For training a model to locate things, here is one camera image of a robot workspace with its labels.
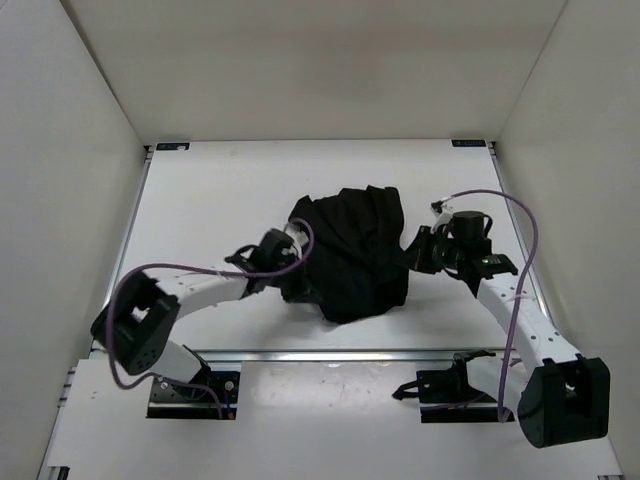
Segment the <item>black pleated skirt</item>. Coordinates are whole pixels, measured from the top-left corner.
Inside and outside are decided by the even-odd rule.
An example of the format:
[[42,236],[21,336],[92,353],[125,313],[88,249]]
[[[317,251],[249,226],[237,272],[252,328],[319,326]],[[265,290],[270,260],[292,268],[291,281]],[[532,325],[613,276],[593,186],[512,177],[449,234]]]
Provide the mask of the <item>black pleated skirt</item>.
[[382,315],[405,303],[409,272],[402,265],[404,212],[397,188],[343,188],[315,200],[305,196],[290,217],[306,221],[315,242],[281,292],[285,302],[315,305],[334,324]]

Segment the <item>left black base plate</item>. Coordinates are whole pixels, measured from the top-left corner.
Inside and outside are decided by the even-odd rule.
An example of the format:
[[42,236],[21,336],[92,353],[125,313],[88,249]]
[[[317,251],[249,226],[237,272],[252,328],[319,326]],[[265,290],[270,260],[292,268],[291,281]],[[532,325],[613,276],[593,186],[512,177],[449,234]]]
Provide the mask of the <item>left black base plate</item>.
[[184,387],[162,377],[153,380],[146,417],[163,420],[232,421],[237,418],[241,370],[239,366],[216,367],[199,384],[212,390],[218,402],[205,390]]

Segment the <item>left blue corner label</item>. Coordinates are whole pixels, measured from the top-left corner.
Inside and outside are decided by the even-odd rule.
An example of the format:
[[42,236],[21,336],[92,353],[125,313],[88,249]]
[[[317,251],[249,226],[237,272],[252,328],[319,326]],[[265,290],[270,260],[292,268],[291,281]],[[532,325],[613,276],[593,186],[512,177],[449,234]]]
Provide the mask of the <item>left blue corner label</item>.
[[189,148],[189,142],[160,142],[155,146],[156,151],[187,151]]

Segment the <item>aluminium table frame rail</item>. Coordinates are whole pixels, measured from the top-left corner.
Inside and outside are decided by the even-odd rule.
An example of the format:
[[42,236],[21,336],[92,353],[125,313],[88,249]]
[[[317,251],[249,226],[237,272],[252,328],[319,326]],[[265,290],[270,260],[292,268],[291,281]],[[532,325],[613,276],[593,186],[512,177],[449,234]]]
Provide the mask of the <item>aluminium table frame rail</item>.
[[[403,244],[449,197],[460,210],[494,221],[494,249],[525,261],[526,222],[501,197],[506,183],[497,146],[454,148],[451,140],[193,142],[156,151],[144,162],[116,274],[163,261],[222,268],[239,247],[257,243],[287,220],[303,196],[345,187],[393,186],[405,216]],[[414,274],[405,304],[345,326],[326,323],[269,289],[180,320],[172,339],[210,360],[366,361],[446,356],[499,349],[506,336],[467,287],[444,274]]]

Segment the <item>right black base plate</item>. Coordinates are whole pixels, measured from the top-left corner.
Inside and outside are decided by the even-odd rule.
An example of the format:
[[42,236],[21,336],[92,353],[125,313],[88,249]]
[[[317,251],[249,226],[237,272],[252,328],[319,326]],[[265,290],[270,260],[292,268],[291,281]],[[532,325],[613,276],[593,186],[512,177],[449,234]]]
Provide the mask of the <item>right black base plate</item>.
[[502,413],[497,399],[502,359],[485,349],[455,353],[446,369],[417,371],[392,398],[416,399],[423,423],[511,423],[524,389],[521,363],[518,357],[509,362]]

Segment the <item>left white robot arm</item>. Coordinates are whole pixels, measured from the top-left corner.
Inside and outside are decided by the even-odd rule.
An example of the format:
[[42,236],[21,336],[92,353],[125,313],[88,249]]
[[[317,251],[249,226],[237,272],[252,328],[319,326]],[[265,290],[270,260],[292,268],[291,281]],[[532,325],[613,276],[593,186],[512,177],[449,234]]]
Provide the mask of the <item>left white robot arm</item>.
[[227,269],[148,263],[125,274],[91,326],[106,350],[115,384],[132,390],[156,377],[185,397],[220,404],[210,369],[194,351],[171,340],[175,324],[198,311],[284,288],[314,249],[310,224],[299,218],[271,229],[257,245],[226,258]]

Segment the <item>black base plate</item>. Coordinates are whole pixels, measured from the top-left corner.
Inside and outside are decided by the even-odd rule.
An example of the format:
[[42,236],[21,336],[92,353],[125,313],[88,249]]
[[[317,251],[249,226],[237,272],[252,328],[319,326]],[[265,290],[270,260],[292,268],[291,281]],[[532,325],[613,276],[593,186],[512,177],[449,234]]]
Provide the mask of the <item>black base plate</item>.
[[153,380],[146,417],[163,420],[232,421],[237,418],[241,370],[239,366],[216,367],[199,384],[212,390],[218,402],[205,390],[184,387],[162,377]]
[[511,423],[524,389],[521,363],[518,357],[509,362],[502,413],[497,399],[502,359],[485,349],[455,353],[446,369],[417,371],[392,398],[416,399],[423,423]]

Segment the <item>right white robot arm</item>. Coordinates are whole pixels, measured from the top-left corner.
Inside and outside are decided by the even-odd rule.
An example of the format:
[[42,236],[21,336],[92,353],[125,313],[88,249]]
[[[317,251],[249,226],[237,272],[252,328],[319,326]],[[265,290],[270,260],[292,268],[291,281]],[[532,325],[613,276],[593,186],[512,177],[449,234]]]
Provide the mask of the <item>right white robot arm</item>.
[[434,225],[422,227],[408,249],[412,270],[463,282],[507,341],[502,353],[457,352],[449,368],[417,372],[393,398],[417,398],[424,412],[493,400],[499,421],[517,422],[536,448],[605,437],[611,377],[604,361],[567,341],[525,292],[527,271],[493,252],[489,215],[454,211],[444,200],[431,209]]

